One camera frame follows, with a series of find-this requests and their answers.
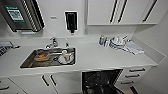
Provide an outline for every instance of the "item on counter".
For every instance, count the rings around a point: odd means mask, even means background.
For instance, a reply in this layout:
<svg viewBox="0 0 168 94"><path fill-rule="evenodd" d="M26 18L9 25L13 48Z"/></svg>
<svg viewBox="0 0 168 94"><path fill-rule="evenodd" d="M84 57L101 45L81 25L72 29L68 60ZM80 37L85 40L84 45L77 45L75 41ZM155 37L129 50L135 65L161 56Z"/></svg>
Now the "item on counter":
<svg viewBox="0 0 168 94"><path fill-rule="evenodd" d="M46 61L46 60L48 60L50 58L50 55L49 54L45 54L44 52L40 52L40 53L38 53L35 57L34 57L34 59L36 60L36 61Z"/></svg>
<svg viewBox="0 0 168 94"><path fill-rule="evenodd" d="M103 45L104 44L104 35L101 35L101 37L100 37L100 40L99 40L99 44L100 45Z"/></svg>
<svg viewBox="0 0 168 94"><path fill-rule="evenodd" d="M112 39L112 42L116 45L125 45L125 40L124 39L125 39L125 37L124 38L123 37L114 37Z"/></svg>
<svg viewBox="0 0 168 94"><path fill-rule="evenodd" d="M74 55L69 54L68 56L60 55L58 61L60 64L69 64L73 61Z"/></svg>
<svg viewBox="0 0 168 94"><path fill-rule="evenodd" d="M123 50L127 51L127 52L130 52L130 53L132 53L134 55L145 53L144 50L140 46L138 46L137 44L135 44L133 41L128 41L125 44Z"/></svg>
<svg viewBox="0 0 168 94"><path fill-rule="evenodd" d="M106 39L104 41L104 47L109 47L109 45L110 45L110 40L107 39L107 37L106 37Z"/></svg>

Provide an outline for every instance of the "stainless steel sink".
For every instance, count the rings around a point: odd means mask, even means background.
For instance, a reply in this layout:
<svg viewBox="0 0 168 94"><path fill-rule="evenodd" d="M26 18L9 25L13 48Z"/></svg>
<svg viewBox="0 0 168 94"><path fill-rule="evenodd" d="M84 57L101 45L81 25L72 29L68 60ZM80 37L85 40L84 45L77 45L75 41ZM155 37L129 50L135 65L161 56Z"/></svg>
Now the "stainless steel sink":
<svg viewBox="0 0 168 94"><path fill-rule="evenodd" d="M61 63L58 58L62 55L62 51L66 50L67 54L71 54L73 59L67 64ZM48 53L50 58L46 61L36 61L34 57L38 52ZM49 67L49 66L62 66L62 65L73 65L75 64L75 48L53 48L53 49L37 49L34 50L28 58L23 62L20 68L35 68L35 67Z"/></svg>

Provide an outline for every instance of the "drawer handle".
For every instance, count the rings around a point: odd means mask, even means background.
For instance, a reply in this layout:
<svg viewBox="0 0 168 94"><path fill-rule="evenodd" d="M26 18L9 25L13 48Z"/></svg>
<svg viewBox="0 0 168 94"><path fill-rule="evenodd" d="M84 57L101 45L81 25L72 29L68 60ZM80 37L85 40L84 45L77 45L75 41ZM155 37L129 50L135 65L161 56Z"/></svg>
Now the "drawer handle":
<svg viewBox="0 0 168 94"><path fill-rule="evenodd" d="M50 78L51 78L52 82L54 83L54 85L56 86L56 85L57 85L57 83L54 81L54 78L53 78L53 76L52 76L52 75L50 76Z"/></svg>
<svg viewBox="0 0 168 94"><path fill-rule="evenodd" d="M0 90L7 90L7 89L9 89L9 86L6 86L4 88L0 88Z"/></svg>
<svg viewBox="0 0 168 94"><path fill-rule="evenodd" d="M150 7L148 13L146 14L146 16L145 16L145 18L144 18L144 20L143 20L142 22L145 22L145 21L148 19L148 17L149 17L149 15L150 15L150 13L151 13L153 7L155 6L156 2L157 2L157 0L153 0L153 3L152 3L152 5L151 5L151 7Z"/></svg>
<svg viewBox="0 0 168 94"><path fill-rule="evenodd" d="M121 82L121 84L132 84L134 83L134 81L131 81L131 82Z"/></svg>
<svg viewBox="0 0 168 94"><path fill-rule="evenodd" d="M139 70L129 70L129 72L145 71L145 68Z"/></svg>
<svg viewBox="0 0 168 94"><path fill-rule="evenodd" d="M120 14L120 18L118 19L118 23L121 21L121 18L123 16L123 12L124 12L126 4L127 4L127 0L124 1L123 7L122 7L122 11L121 11L121 14Z"/></svg>
<svg viewBox="0 0 168 94"><path fill-rule="evenodd" d="M139 77L139 76L140 76L139 74L137 74L137 75L129 75L129 76L128 76L128 75L125 75L126 78Z"/></svg>
<svg viewBox="0 0 168 94"><path fill-rule="evenodd" d="M117 6L117 0L115 0L115 3L114 3L114 7L113 7L113 12L111 14L110 23L113 21L113 17L114 17L114 12L115 12L116 6Z"/></svg>
<svg viewBox="0 0 168 94"><path fill-rule="evenodd" d="M45 83L47 86L49 86L49 84L47 83L46 79L44 78L44 75L42 76L42 79L43 79L44 83Z"/></svg>

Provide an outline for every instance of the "cabinet handle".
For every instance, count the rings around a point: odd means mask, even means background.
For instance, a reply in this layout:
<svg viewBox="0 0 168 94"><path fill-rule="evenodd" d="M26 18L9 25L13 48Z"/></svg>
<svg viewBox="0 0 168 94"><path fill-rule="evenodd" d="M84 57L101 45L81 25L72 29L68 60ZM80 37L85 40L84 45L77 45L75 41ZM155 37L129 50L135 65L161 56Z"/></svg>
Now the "cabinet handle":
<svg viewBox="0 0 168 94"><path fill-rule="evenodd" d="M140 76L139 74L137 74L137 75L129 75L129 76L128 76L128 75L125 75L126 78L139 77L139 76Z"/></svg>
<svg viewBox="0 0 168 94"><path fill-rule="evenodd" d="M45 84L46 84L47 86L49 86L49 84L47 83L46 79L44 78L44 75L42 76L42 79L43 79L43 81L45 82Z"/></svg>
<svg viewBox="0 0 168 94"><path fill-rule="evenodd" d="M56 85L57 85L57 83L54 81L54 79L53 79L53 76L52 76L52 75L50 76L50 78L51 78L52 82L54 83L54 85L56 86Z"/></svg>
<svg viewBox="0 0 168 94"><path fill-rule="evenodd" d="M134 83L134 81L131 81L131 82L121 82L121 84L132 84Z"/></svg>
<svg viewBox="0 0 168 94"><path fill-rule="evenodd" d="M124 1L123 7L122 7L122 11L121 11L121 14L120 14L120 18L118 19L118 23L121 21L121 18L122 18L122 15L123 15L123 12L124 12L126 4L127 4L127 0Z"/></svg>
<svg viewBox="0 0 168 94"><path fill-rule="evenodd" d="M148 19L148 17L149 17L149 15L150 15L150 13L151 13L152 9L154 8L154 6L155 6L156 2L157 2L157 0L153 0L153 3L152 3L152 5L151 5L151 7L150 7L150 9L149 9L148 13L146 14L146 16L145 16L145 18L143 19L143 21L142 21L142 22L145 22L145 21Z"/></svg>
<svg viewBox="0 0 168 94"><path fill-rule="evenodd" d="M0 88L0 90L7 90L7 89L9 89L9 86L6 86L4 88Z"/></svg>
<svg viewBox="0 0 168 94"><path fill-rule="evenodd" d="M33 30L34 31L37 31L37 28L36 28L36 26L35 26L35 23L34 23L34 21L33 21L33 18L32 18L32 16L30 15L30 11L29 11L29 8L28 8L28 6L27 6L27 4L26 4L26 1L25 0L21 0L22 1L22 4L23 4L23 7L25 8L25 10L26 10L26 12L27 12L27 15L28 15L28 18L29 18L29 20L30 20L30 23L31 23L31 25L32 25L32 27L33 27Z"/></svg>
<svg viewBox="0 0 168 94"><path fill-rule="evenodd" d="M139 70L129 70L129 72L145 71L145 68Z"/></svg>
<svg viewBox="0 0 168 94"><path fill-rule="evenodd" d="M115 0L115 2L114 2L114 7L113 7L113 12L111 14L110 23L113 21L113 17L114 17L116 6L117 6L117 0Z"/></svg>

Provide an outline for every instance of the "cabinet door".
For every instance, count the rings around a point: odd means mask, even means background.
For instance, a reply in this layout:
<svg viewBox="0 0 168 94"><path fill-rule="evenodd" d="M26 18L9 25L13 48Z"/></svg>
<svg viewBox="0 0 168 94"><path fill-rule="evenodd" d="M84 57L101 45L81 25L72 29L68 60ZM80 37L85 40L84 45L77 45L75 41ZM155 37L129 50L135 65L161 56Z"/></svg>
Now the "cabinet door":
<svg viewBox="0 0 168 94"><path fill-rule="evenodd" d="M52 74L52 80L54 80L53 83L56 83L55 88L58 94L81 94L81 77L81 72Z"/></svg>
<svg viewBox="0 0 168 94"><path fill-rule="evenodd" d="M112 25L119 1L88 0L87 25Z"/></svg>
<svg viewBox="0 0 168 94"><path fill-rule="evenodd" d="M168 0L150 0L141 17L141 24L158 24L168 10Z"/></svg>
<svg viewBox="0 0 168 94"><path fill-rule="evenodd" d="M0 78L0 94L26 94L8 78Z"/></svg>
<svg viewBox="0 0 168 94"><path fill-rule="evenodd" d="M10 79L28 94L57 94L48 75L25 75Z"/></svg>
<svg viewBox="0 0 168 94"><path fill-rule="evenodd" d="M138 24L149 0L121 0L114 24Z"/></svg>

